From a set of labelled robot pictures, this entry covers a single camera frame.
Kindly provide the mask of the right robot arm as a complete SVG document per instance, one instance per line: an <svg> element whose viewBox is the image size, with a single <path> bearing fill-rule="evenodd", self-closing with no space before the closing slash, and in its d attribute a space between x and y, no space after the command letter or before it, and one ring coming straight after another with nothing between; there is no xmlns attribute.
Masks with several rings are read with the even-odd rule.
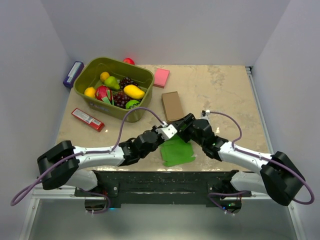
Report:
<svg viewBox="0 0 320 240"><path fill-rule="evenodd" d="M267 194L276 203L288 206L303 187L305 178L283 152L261 153L235 145L216 135L207 116L193 114L173 121L177 135L185 142L194 141L211 159L228 162L247 169L239 171L223 183L223 192L230 197L238 192Z"/></svg>

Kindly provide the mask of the green paper box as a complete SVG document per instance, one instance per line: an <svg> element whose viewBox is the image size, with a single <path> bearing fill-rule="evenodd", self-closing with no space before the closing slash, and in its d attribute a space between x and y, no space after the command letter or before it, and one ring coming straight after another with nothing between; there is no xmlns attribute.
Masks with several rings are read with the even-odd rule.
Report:
<svg viewBox="0 0 320 240"><path fill-rule="evenodd" d="M165 141L159 149L165 167L191 163L196 159L191 143L184 142L178 135Z"/></svg>

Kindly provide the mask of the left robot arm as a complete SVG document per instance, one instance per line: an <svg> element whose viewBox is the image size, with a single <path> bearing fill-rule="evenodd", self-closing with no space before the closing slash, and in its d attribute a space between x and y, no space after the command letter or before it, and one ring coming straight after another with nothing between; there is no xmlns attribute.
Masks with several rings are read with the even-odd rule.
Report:
<svg viewBox="0 0 320 240"><path fill-rule="evenodd" d="M110 147L85 148L64 140L37 159L39 179L44 190L66 185L83 189L92 196L99 196L104 190L104 184L94 172L85 169L133 165L164 142L163 135L156 127Z"/></svg>

